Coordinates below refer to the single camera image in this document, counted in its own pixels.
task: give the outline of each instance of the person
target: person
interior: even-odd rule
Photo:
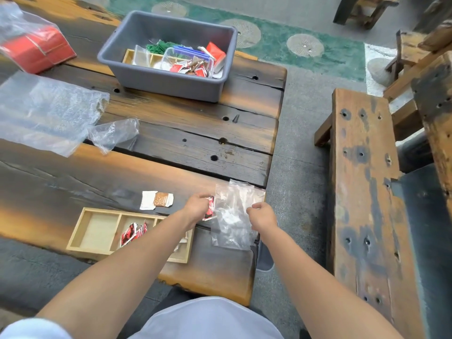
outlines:
[[[191,196],[183,209],[159,226],[77,276],[35,318],[9,325],[0,339],[116,338],[180,238],[203,218],[208,196]],[[340,284],[278,227],[270,205],[256,203],[247,213],[312,338],[402,338],[379,312]],[[127,273],[118,268],[124,266]],[[206,296],[157,311],[130,338],[282,336],[264,316],[228,299]]]

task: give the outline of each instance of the hand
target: hand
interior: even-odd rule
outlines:
[[[189,229],[195,227],[195,224],[200,221],[209,209],[209,193],[197,193],[190,196],[182,209],[189,221]]]
[[[258,202],[248,207],[246,212],[250,216],[252,228],[261,236],[272,228],[278,228],[275,212],[268,203]]]

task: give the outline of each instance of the green floor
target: green floor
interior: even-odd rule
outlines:
[[[121,15],[132,10],[150,12],[153,6],[165,1],[169,0],[109,0],[107,9]],[[239,50],[257,56],[261,60],[294,65],[315,73],[344,77],[354,81],[365,80],[364,45],[362,42],[220,9],[201,7],[184,1],[177,1],[177,3],[186,8],[187,14],[185,16],[190,19],[212,23],[220,23],[227,19],[240,19],[255,24],[261,32],[260,41],[252,47],[239,48]],[[324,46],[323,54],[317,57],[302,57],[292,53],[286,45],[287,39],[299,33],[309,34],[317,38]]]

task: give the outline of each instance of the person's left arm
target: person's left arm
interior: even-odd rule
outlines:
[[[207,212],[209,195],[195,194],[158,226],[72,280],[37,317],[74,339],[116,338],[185,232]]]

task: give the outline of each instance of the gray plastic container under table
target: gray plastic container under table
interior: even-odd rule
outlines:
[[[222,78],[172,73],[122,62],[127,49],[134,49],[135,45],[146,47],[159,39],[193,48],[206,47],[210,41],[213,42],[226,53]],[[233,27],[132,11],[105,42],[97,59],[110,67],[124,87],[218,102],[229,75],[236,44],[237,30]]]

